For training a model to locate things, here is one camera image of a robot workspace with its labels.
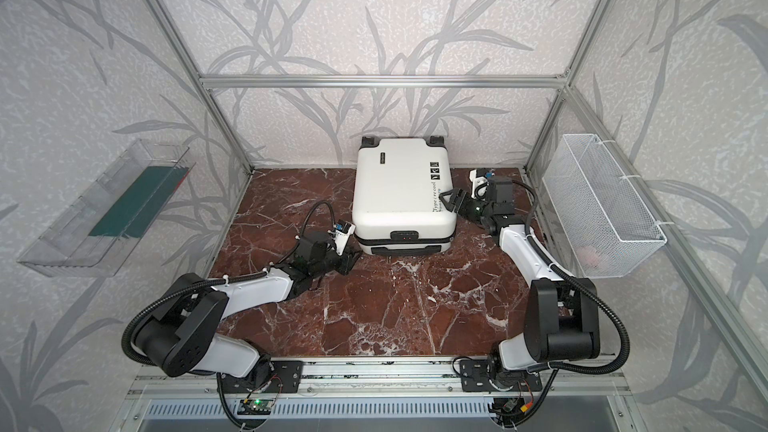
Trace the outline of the black and white suitcase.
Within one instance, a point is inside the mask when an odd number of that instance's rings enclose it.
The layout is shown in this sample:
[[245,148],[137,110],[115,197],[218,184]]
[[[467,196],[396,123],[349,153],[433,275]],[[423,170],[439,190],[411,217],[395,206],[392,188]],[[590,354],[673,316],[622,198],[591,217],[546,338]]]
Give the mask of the black and white suitcase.
[[447,251],[457,217],[440,196],[452,189],[442,136],[364,136],[352,203],[355,238],[363,252],[393,257]]

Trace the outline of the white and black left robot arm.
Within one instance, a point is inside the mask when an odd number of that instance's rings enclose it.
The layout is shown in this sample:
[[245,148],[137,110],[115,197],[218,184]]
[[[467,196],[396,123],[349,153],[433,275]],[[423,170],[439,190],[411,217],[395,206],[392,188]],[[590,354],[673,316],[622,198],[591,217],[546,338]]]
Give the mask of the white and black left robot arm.
[[131,319],[121,338],[123,353],[169,377],[213,373],[256,385],[268,381],[274,375],[269,355],[219,334],[220,323],[245,310],[295,299],[330,272],[349,273],[361,256],[348,245],[354,231],[352,223],[341,221],[329,232],[303,233],[285,261],[253,274],[181,276]]

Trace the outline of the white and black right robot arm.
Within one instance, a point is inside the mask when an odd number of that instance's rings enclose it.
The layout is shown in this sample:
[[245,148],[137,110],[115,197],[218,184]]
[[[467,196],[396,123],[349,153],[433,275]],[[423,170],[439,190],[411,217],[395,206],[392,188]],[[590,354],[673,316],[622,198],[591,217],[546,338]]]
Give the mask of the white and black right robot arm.
[[447,211],[482,228],[510,257],[528,285],[523,332],[497,347],[497,363],[504,370],[534,372],[553,369],[558,362],[593,359],[600,353],[597,304],[587,294],[596,291],[588,279],[565,271],[558,275],[557,262],[533,230],[534,210],[517,212],[516,190],[533,189],[520,180],[490,172],[472,177],[469,191],[455,188],[438,198]]

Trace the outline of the pink object in basket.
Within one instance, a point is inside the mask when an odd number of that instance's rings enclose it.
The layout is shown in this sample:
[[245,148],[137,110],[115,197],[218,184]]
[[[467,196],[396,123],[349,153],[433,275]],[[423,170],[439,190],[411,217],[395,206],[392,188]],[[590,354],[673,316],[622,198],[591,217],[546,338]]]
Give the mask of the pink object in basket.
[[576,255],[585,272],[599,274],[605,270],[608,258],[593,246],[579,248]]

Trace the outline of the left green circuit board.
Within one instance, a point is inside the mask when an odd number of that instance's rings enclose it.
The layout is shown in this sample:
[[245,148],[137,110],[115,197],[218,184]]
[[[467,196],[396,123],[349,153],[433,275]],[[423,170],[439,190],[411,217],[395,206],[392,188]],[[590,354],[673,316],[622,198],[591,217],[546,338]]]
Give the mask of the left green circuit board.
[[238,416],[266,416],[272,413],[274,399],[248,398],[239,401]]

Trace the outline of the green board in shelf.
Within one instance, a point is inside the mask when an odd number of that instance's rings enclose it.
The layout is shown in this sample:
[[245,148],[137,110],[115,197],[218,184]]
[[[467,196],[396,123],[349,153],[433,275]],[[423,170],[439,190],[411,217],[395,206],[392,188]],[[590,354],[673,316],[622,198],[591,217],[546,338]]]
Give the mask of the green board in shelf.
[[147,167],[88,236],[142,238],[189,171],[189,167]]

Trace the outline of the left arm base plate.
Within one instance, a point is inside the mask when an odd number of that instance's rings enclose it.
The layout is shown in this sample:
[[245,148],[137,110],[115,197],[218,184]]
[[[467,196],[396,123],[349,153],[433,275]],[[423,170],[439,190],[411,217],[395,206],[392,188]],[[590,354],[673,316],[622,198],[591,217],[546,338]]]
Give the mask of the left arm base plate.
[[225,375],[222,379],[223,392],[293,394],[298,391],[303,367],[304,362],[301,360],[260,362],[242,378]]

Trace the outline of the aluminium front rail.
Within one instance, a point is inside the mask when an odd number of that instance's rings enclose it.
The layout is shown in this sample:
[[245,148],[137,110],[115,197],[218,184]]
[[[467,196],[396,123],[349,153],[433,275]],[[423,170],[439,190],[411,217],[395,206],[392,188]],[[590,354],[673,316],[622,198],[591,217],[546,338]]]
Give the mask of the aluminium front rail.
[[[450,357],[306,357],[300,372],[276,382],[281,398],[457,397],[479,379],[460,375],[462,363]],[[143,366],[126,397],[213,399],[213,375],[171,378],[157,367]]]

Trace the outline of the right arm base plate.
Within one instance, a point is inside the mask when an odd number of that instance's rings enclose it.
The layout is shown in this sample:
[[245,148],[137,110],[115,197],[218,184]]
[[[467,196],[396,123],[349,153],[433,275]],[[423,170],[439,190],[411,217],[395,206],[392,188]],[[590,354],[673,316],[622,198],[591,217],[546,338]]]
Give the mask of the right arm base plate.
[[452,361],[454,373],[460,378],[463,392],[540,392],[543,384],[538,375],[525,370],[504,369],[498,361],[487,357],[466,356]]

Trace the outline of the clear plastic wall shelf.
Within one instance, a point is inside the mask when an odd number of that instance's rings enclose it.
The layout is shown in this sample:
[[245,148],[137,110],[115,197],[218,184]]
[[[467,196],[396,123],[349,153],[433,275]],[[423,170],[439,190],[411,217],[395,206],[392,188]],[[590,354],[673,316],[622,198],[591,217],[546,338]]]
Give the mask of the clear plastic wall shelf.
[[46,277],[114,276],[194,166],[188,146],[133,141],[17,262]]

